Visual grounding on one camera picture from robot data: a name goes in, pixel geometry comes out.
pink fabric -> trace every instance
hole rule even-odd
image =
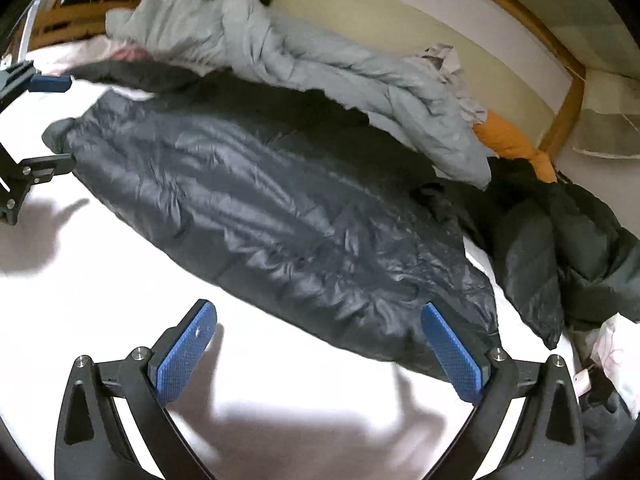
[[[150,56],[144,48],[130,44],[111,54],[109,59],[114,61],[139,61],[147,57]]]
[[[622,314],[607,319],[600,328],[591,359],[602,366],[636,420],[640,413],[640,324]]]

orange fabric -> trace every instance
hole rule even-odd
[[[489,110],[483,124],[475,124],[474,132],[485,146],[502,158],[526,158],[543,182],[557,182],[549,156],[535,148],[527,136],[507,119]]]

black down jacket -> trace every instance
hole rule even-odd
[[[96,78],[118,82],[122,67]],[[127,83],[153,89],[165,67],[140,67]],[[334,346],[444,378],[420,329],[428,301],[499,343],[460,231],[410,197],[430,162],[318,91],[212,73],[146,102],[108,92],[43,139],[180,266]]]
[[[618,312],[640,322],[640,242],[611,209],[569,181],[540,182],[526,160],[490,165],[485,192],[440,179],[414,198],[489,253],[498,284],[547,347],[565,322],[588,330]]]

wooden bed frame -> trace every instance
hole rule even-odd
[[[562,107],[539,145],[540,150],[548,153],[553,159],[566,142],[580,114],[584,97],[586,69],[546,27],[542,20],[518,0],[492,1],[536,36],[556,56],[556,59],[570,72],[573,78]],[[104,34],[104,19],[108,10],[117,7],[133,8],[138,3],[138,1],[101,2],[59,7],[41,12],[34,22],[30,50]]]
[[[553,160],[564,145],[578,120],[584,98],[586,69],[547,26],[518,0],[492,0],[536,36],[556,59],[570,72],[573,81],[551,127],[542,137],[539,149]]]

bed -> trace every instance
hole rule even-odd
[[[100,34],[108,9],[88,5],[39,17],[32,45]],[[54,19],[66,25],[47,32]],[[38,66],[50,54],[31,57]],[[0,141],[17,160],[47,155],[42,131],[81,115],[107,89],[77,81],[66,94],[24,94],[0,114]],[[564,128],[558,124],[556,132]],[[545,361],[551,352],[505,299],[486,254],[469,240],[465,247],[492,281],[505,350],[516,359]],[[198,298],[216,305],[221,330],[169,410],[220,479],[422,478],[471,412],[450,384],[332,348],[190,275],[72,176],[31,191],[19,224],[0,229],[0,251],[11,255],[0,262],[0,348],[15,356],[0,363],[2,376],[11,378],[0,389],[0,416],[45,480],[53,479],[58,410],[74,359],[114,360],[150,346]],[[555,352],[573,372],[565,336]],[[500,462],[523,403],[512,402],[478,476]],[[126,403],[116,405],[141,464],[159,475]]]

